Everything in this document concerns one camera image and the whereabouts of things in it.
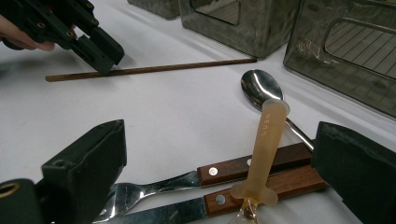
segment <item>white tabletop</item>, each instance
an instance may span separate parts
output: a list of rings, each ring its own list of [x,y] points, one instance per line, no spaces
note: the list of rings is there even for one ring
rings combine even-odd
[[[92,1],[101,27],[124,48],[115,69],[246,59],[247,55],[131,6]],[[0,182],[29,178],[94,126],[124,119],[128,164],[118,182],[146,184],[199,166],[250,155],[260,113],[241,92],[250,69],[270,73],[289,118],[314,138],[322,120],[351,128],[396,151],[396,122],[288,72],[286,47],[258,63],[49,83],[45,76],[93,71],[72,51],[0,46]],[[286,130],[280,145],[300,140]],[[147,198],[132,212],[203,196],[231,184]],[[332,190],[261,207],[267,223],[360,223]],[[194,223],[228,223],[235,214]]]

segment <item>chopstick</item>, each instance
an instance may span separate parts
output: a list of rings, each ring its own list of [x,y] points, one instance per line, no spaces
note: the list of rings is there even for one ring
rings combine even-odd
[[[143,73],[155,73],[155,72],[174,71],[181,69],[213,67],[213,66],[240,64],[240,63],[256,63],[256,62],[257,59],[253,58],[253,59],[238,59],[238,60],[217,61],[217,62],[208,62],[208,63],[183,63],[183,64],[172,64],[172,65],[164,65],[164,66],[114,70],[114,71],[110,71],[108,74],[105,75],[99,72],[55,75],[55,76],[47,76],[46,80],[48,82],[57,82],[57,81],[69,81],[69,80],[78,80],[78,79],[87,79],[87,78],[96,78],[96,77],[116,77],[116,76],[143,74]]]

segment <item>clear plastic container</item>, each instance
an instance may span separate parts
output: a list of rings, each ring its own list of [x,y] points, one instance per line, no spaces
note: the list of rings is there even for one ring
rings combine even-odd
[[[180,15],[178,0],[128,0],[128,3],[167,20],[173,20]]]
[[[396,118],[396,0],[302,0],[284,64]]]
[[[285,45],[299,0],[180,0],[184,28],[252,57],[265,58]]]

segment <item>translucent orange object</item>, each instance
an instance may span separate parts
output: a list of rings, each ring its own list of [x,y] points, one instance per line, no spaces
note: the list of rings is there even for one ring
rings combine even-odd
[[[286,116],[289,111],[289,106],[281,100],[271,99],[262,104],[262,117],[247,179],[231,188],[231,194],[235,198],[245,199],[241,212],[253,212],[253,214],[246,215],[255,217],[255,207],[259,203],[277,204],[276,193],[268,189],[265,184],[284,132]]]

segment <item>metal spoon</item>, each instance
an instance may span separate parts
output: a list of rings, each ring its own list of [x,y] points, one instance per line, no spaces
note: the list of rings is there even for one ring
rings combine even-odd
[[[259,69],[247,71],[242,76],[241,86],[246,97],[259,111],[262,111],[262,103],[266,100],[272,98],[278,100],[284,99],[282,90],[276,80],[268,73]],[[303,140],[311,151],[314,149],[312,140],[288,118],[286,118],[286,124]]]

